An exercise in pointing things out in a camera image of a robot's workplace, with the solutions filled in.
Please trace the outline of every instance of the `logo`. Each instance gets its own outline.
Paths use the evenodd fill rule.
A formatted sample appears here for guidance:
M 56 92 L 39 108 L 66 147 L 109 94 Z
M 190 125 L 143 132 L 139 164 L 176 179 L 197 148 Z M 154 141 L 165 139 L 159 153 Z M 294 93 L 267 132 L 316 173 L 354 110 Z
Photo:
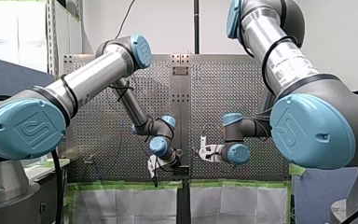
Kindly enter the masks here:
M 57 133 L 45 112 L 37 112 L 15 126 L 16 132 L 32 149 L 46 143 Z
M 148 46 L 147 42 L 142 43 L 142 45 L 141 45 L 141 53 L 144 56 L 147 56 L 147 58 L 150 57 L 151 52 L 149 50 L 149 46 Z
M 234 152 L 234 155 L 235 157 L 238 157 L 238 158 L 244 158 L 246 156 L 246 153 L 245 153 L 246 149 L 244 148 L 241 148 L 241 149 L 238 149 L 235 150 Z
M 282 142 L 286 145 L 286 148 L 290 153 L 292 153 L 291 148 L 293 148 L 297 142 L 296 135 L 303 134 L 305 136 L 305 133 L 290 113 L 290 110 L 285 111 L 281 117 L 276 127 L 276 133 L 280 136 Z

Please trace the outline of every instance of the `label sticker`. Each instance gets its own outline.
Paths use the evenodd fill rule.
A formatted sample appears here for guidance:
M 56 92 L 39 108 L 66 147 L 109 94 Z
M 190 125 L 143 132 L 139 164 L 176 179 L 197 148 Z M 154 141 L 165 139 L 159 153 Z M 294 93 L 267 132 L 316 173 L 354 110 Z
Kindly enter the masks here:
M 278 63 L 272 64 L 270 69 L 281 86 L 303 77 L 318 74 L 316 68 L 299 50 L 294 50 L 290 57 L 282 58 Z

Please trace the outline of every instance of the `white wall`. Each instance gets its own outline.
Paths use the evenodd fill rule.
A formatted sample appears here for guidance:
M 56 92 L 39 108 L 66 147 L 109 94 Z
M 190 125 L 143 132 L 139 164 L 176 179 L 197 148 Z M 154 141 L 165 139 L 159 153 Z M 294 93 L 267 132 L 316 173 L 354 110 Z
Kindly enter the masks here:
M 130 2 L 83 1 L 84 53 L 93 53 L 104 40 L 116 36 Z M 200 0 L 200 53 L 245 53 L 238 40 L 226 37 L 230 3 L 231 0 Z M 121 36 L 145 35 L 153 53 L 194 52 L 193 6 L 193 0 L 138 0 Z
M 131 0 L 83 1 L 83 52 L 115 38 Z M 144 35 L 153 53 L 194 52 L 192 0 L 135 1 L 120 36 Z
M 303 52 L 323 73 L 358 89 L 358 0 L 301 0 L 306 19 Z

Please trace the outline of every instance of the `perforated metal panel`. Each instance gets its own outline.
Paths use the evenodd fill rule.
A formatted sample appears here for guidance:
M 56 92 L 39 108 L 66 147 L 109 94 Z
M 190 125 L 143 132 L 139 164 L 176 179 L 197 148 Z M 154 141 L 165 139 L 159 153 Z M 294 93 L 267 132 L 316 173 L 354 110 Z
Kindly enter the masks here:
M 67 55 L 65 71 L 72 72 L 92 58 L 90 55 Z M 155 56 L 151 67 L 137 71 L 130 78 L 139 103 L 152 118 L 170 112 L 169 60 L 169 55 Z M 73 123 L 77 160 L 70 165 L 70 182 L 150 180 L 146 169 L 148 144 L 144 136 L 131 132 L 131 121 L 111 89 L 102 91 L 82 107 Z M 164 179 L 171 174 L 159 172 L 158 176 Z
M 153 118 L 167 113 L 176 116 L 174 142 L 179 142 L 184 154 L 189 155 L 184 158 L 185 164 L 190 157 L 191 178 L 288 178 L 288 163 L 271 140 L 245 139 L 251 150 L 251 161 L 234 170 L 232 165 L 202 161 L 187 151 L 187 146 L 192 150 L 200 148 L 205 124 L 213 124 L 205 130 L 208 144 L 222 143 L 224 114 L 238 112 L 251 117 L 256 113 L 263 89 L 260 68 L 244 56 L 190 55 L 189 74 L 173 76 L 177 62 L 172 57 L 175 56 L 155 55 L 152 66 L 136 72 L 130 81 L 146 114 Z M 78 69 L 92 58 L 92 55 L 67 55 L 65 72 Z M 147 150 L 145 138 L 131 133 L 131 121 L 116 100 L 108 89 L 79 111 L 73 122 L 71 141 L 78 156 L 70 166 L 70 182 L 150 180 L 146 170 L 149 154 L 146 152 L 146 157 L 142 151 L 142 148 Z M 90 156 L 94 162 L 88 162 Z M 172 179 L 171 174 L 158 172 L 158 175 L 160 179 Z
M 191 56 L 191 121 L 190 148 L 200 149 L 203 126 L 207 144 L 222 144 L 223 116 L 242 113 L 251 117 L 257 112 L 263 81 L 260 67 L 249 57 L 192 55 Z M 250 162 L 233 169 L 232 165 L 209 163 L 193 155 L 191 178 L 238 178 L 284 180 L 288 164 L 271 139 L 244 141 L 251 150 Z

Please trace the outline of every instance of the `light blue joint cap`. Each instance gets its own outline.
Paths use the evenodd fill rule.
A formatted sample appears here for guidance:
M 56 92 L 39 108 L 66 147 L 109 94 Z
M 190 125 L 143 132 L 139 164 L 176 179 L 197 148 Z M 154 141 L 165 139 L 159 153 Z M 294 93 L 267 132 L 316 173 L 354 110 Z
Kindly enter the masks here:
M 228 153 L 228 162 L 236 165 L 242 165 L 250 160 L 251 154 L 248 147 L 244 144 L 236 144 L 232 146 Z
M 131 130 L 132 130 L 133 133 L 138 134 L 138 133 L 136 132 L 136 128 L 135 128 L 135 125 L 134 125 L 134 124 L 131 125 Z
M 150 141 L 149 148 L 157 157 L 162 157 L 168 150 L 168 144 L 163 137 L 158 136 Z
M 239 113 L 225 114 L 225 116 L 223 116 L 223 126 L 227 127 L 228 125 L 238 122 L 240 120 L 242 120 L 242 114 Z
M 243 0 L 232 0 L 231 5 L 229 6 L 226 29 L 227 29 L 227 37 L 230 39 L 237 38 L 240 6 L 242 6 L 243 4 L 244 4 Z
M 0 157 L 24 160 L 52 151 L 65 135 L 65 119 L 53 104 L 21 99 L 0 106 Z
M 131 36 L 132 53 L 139 68 L 149 67 L 152 63 L 152 50 L 142 35 Z
M 169 123 L 175 129 L 176 119 L 174 117 L 167 115 L 167 116 L 163 116 L 161 119 Z
M 350 124 L 318 97 L 308 94 L 283 97 L 272 109 L 270 125 L 277 148 L 299 166 L 338 169 L 354 157 L 356 144 Z

